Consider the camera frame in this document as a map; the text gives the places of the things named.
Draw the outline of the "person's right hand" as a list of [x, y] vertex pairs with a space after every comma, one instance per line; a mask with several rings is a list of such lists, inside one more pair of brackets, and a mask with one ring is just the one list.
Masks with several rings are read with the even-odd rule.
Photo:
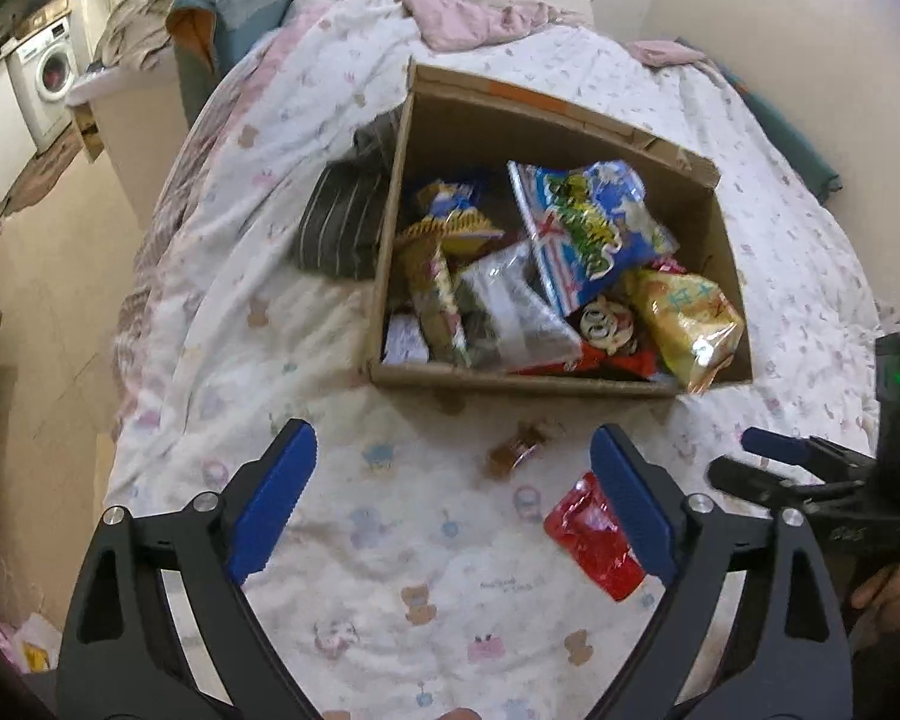
[[850, 595], [855, 610], [871, 611], [880, 632], [900, 629], [900, 564], [880, 569]]

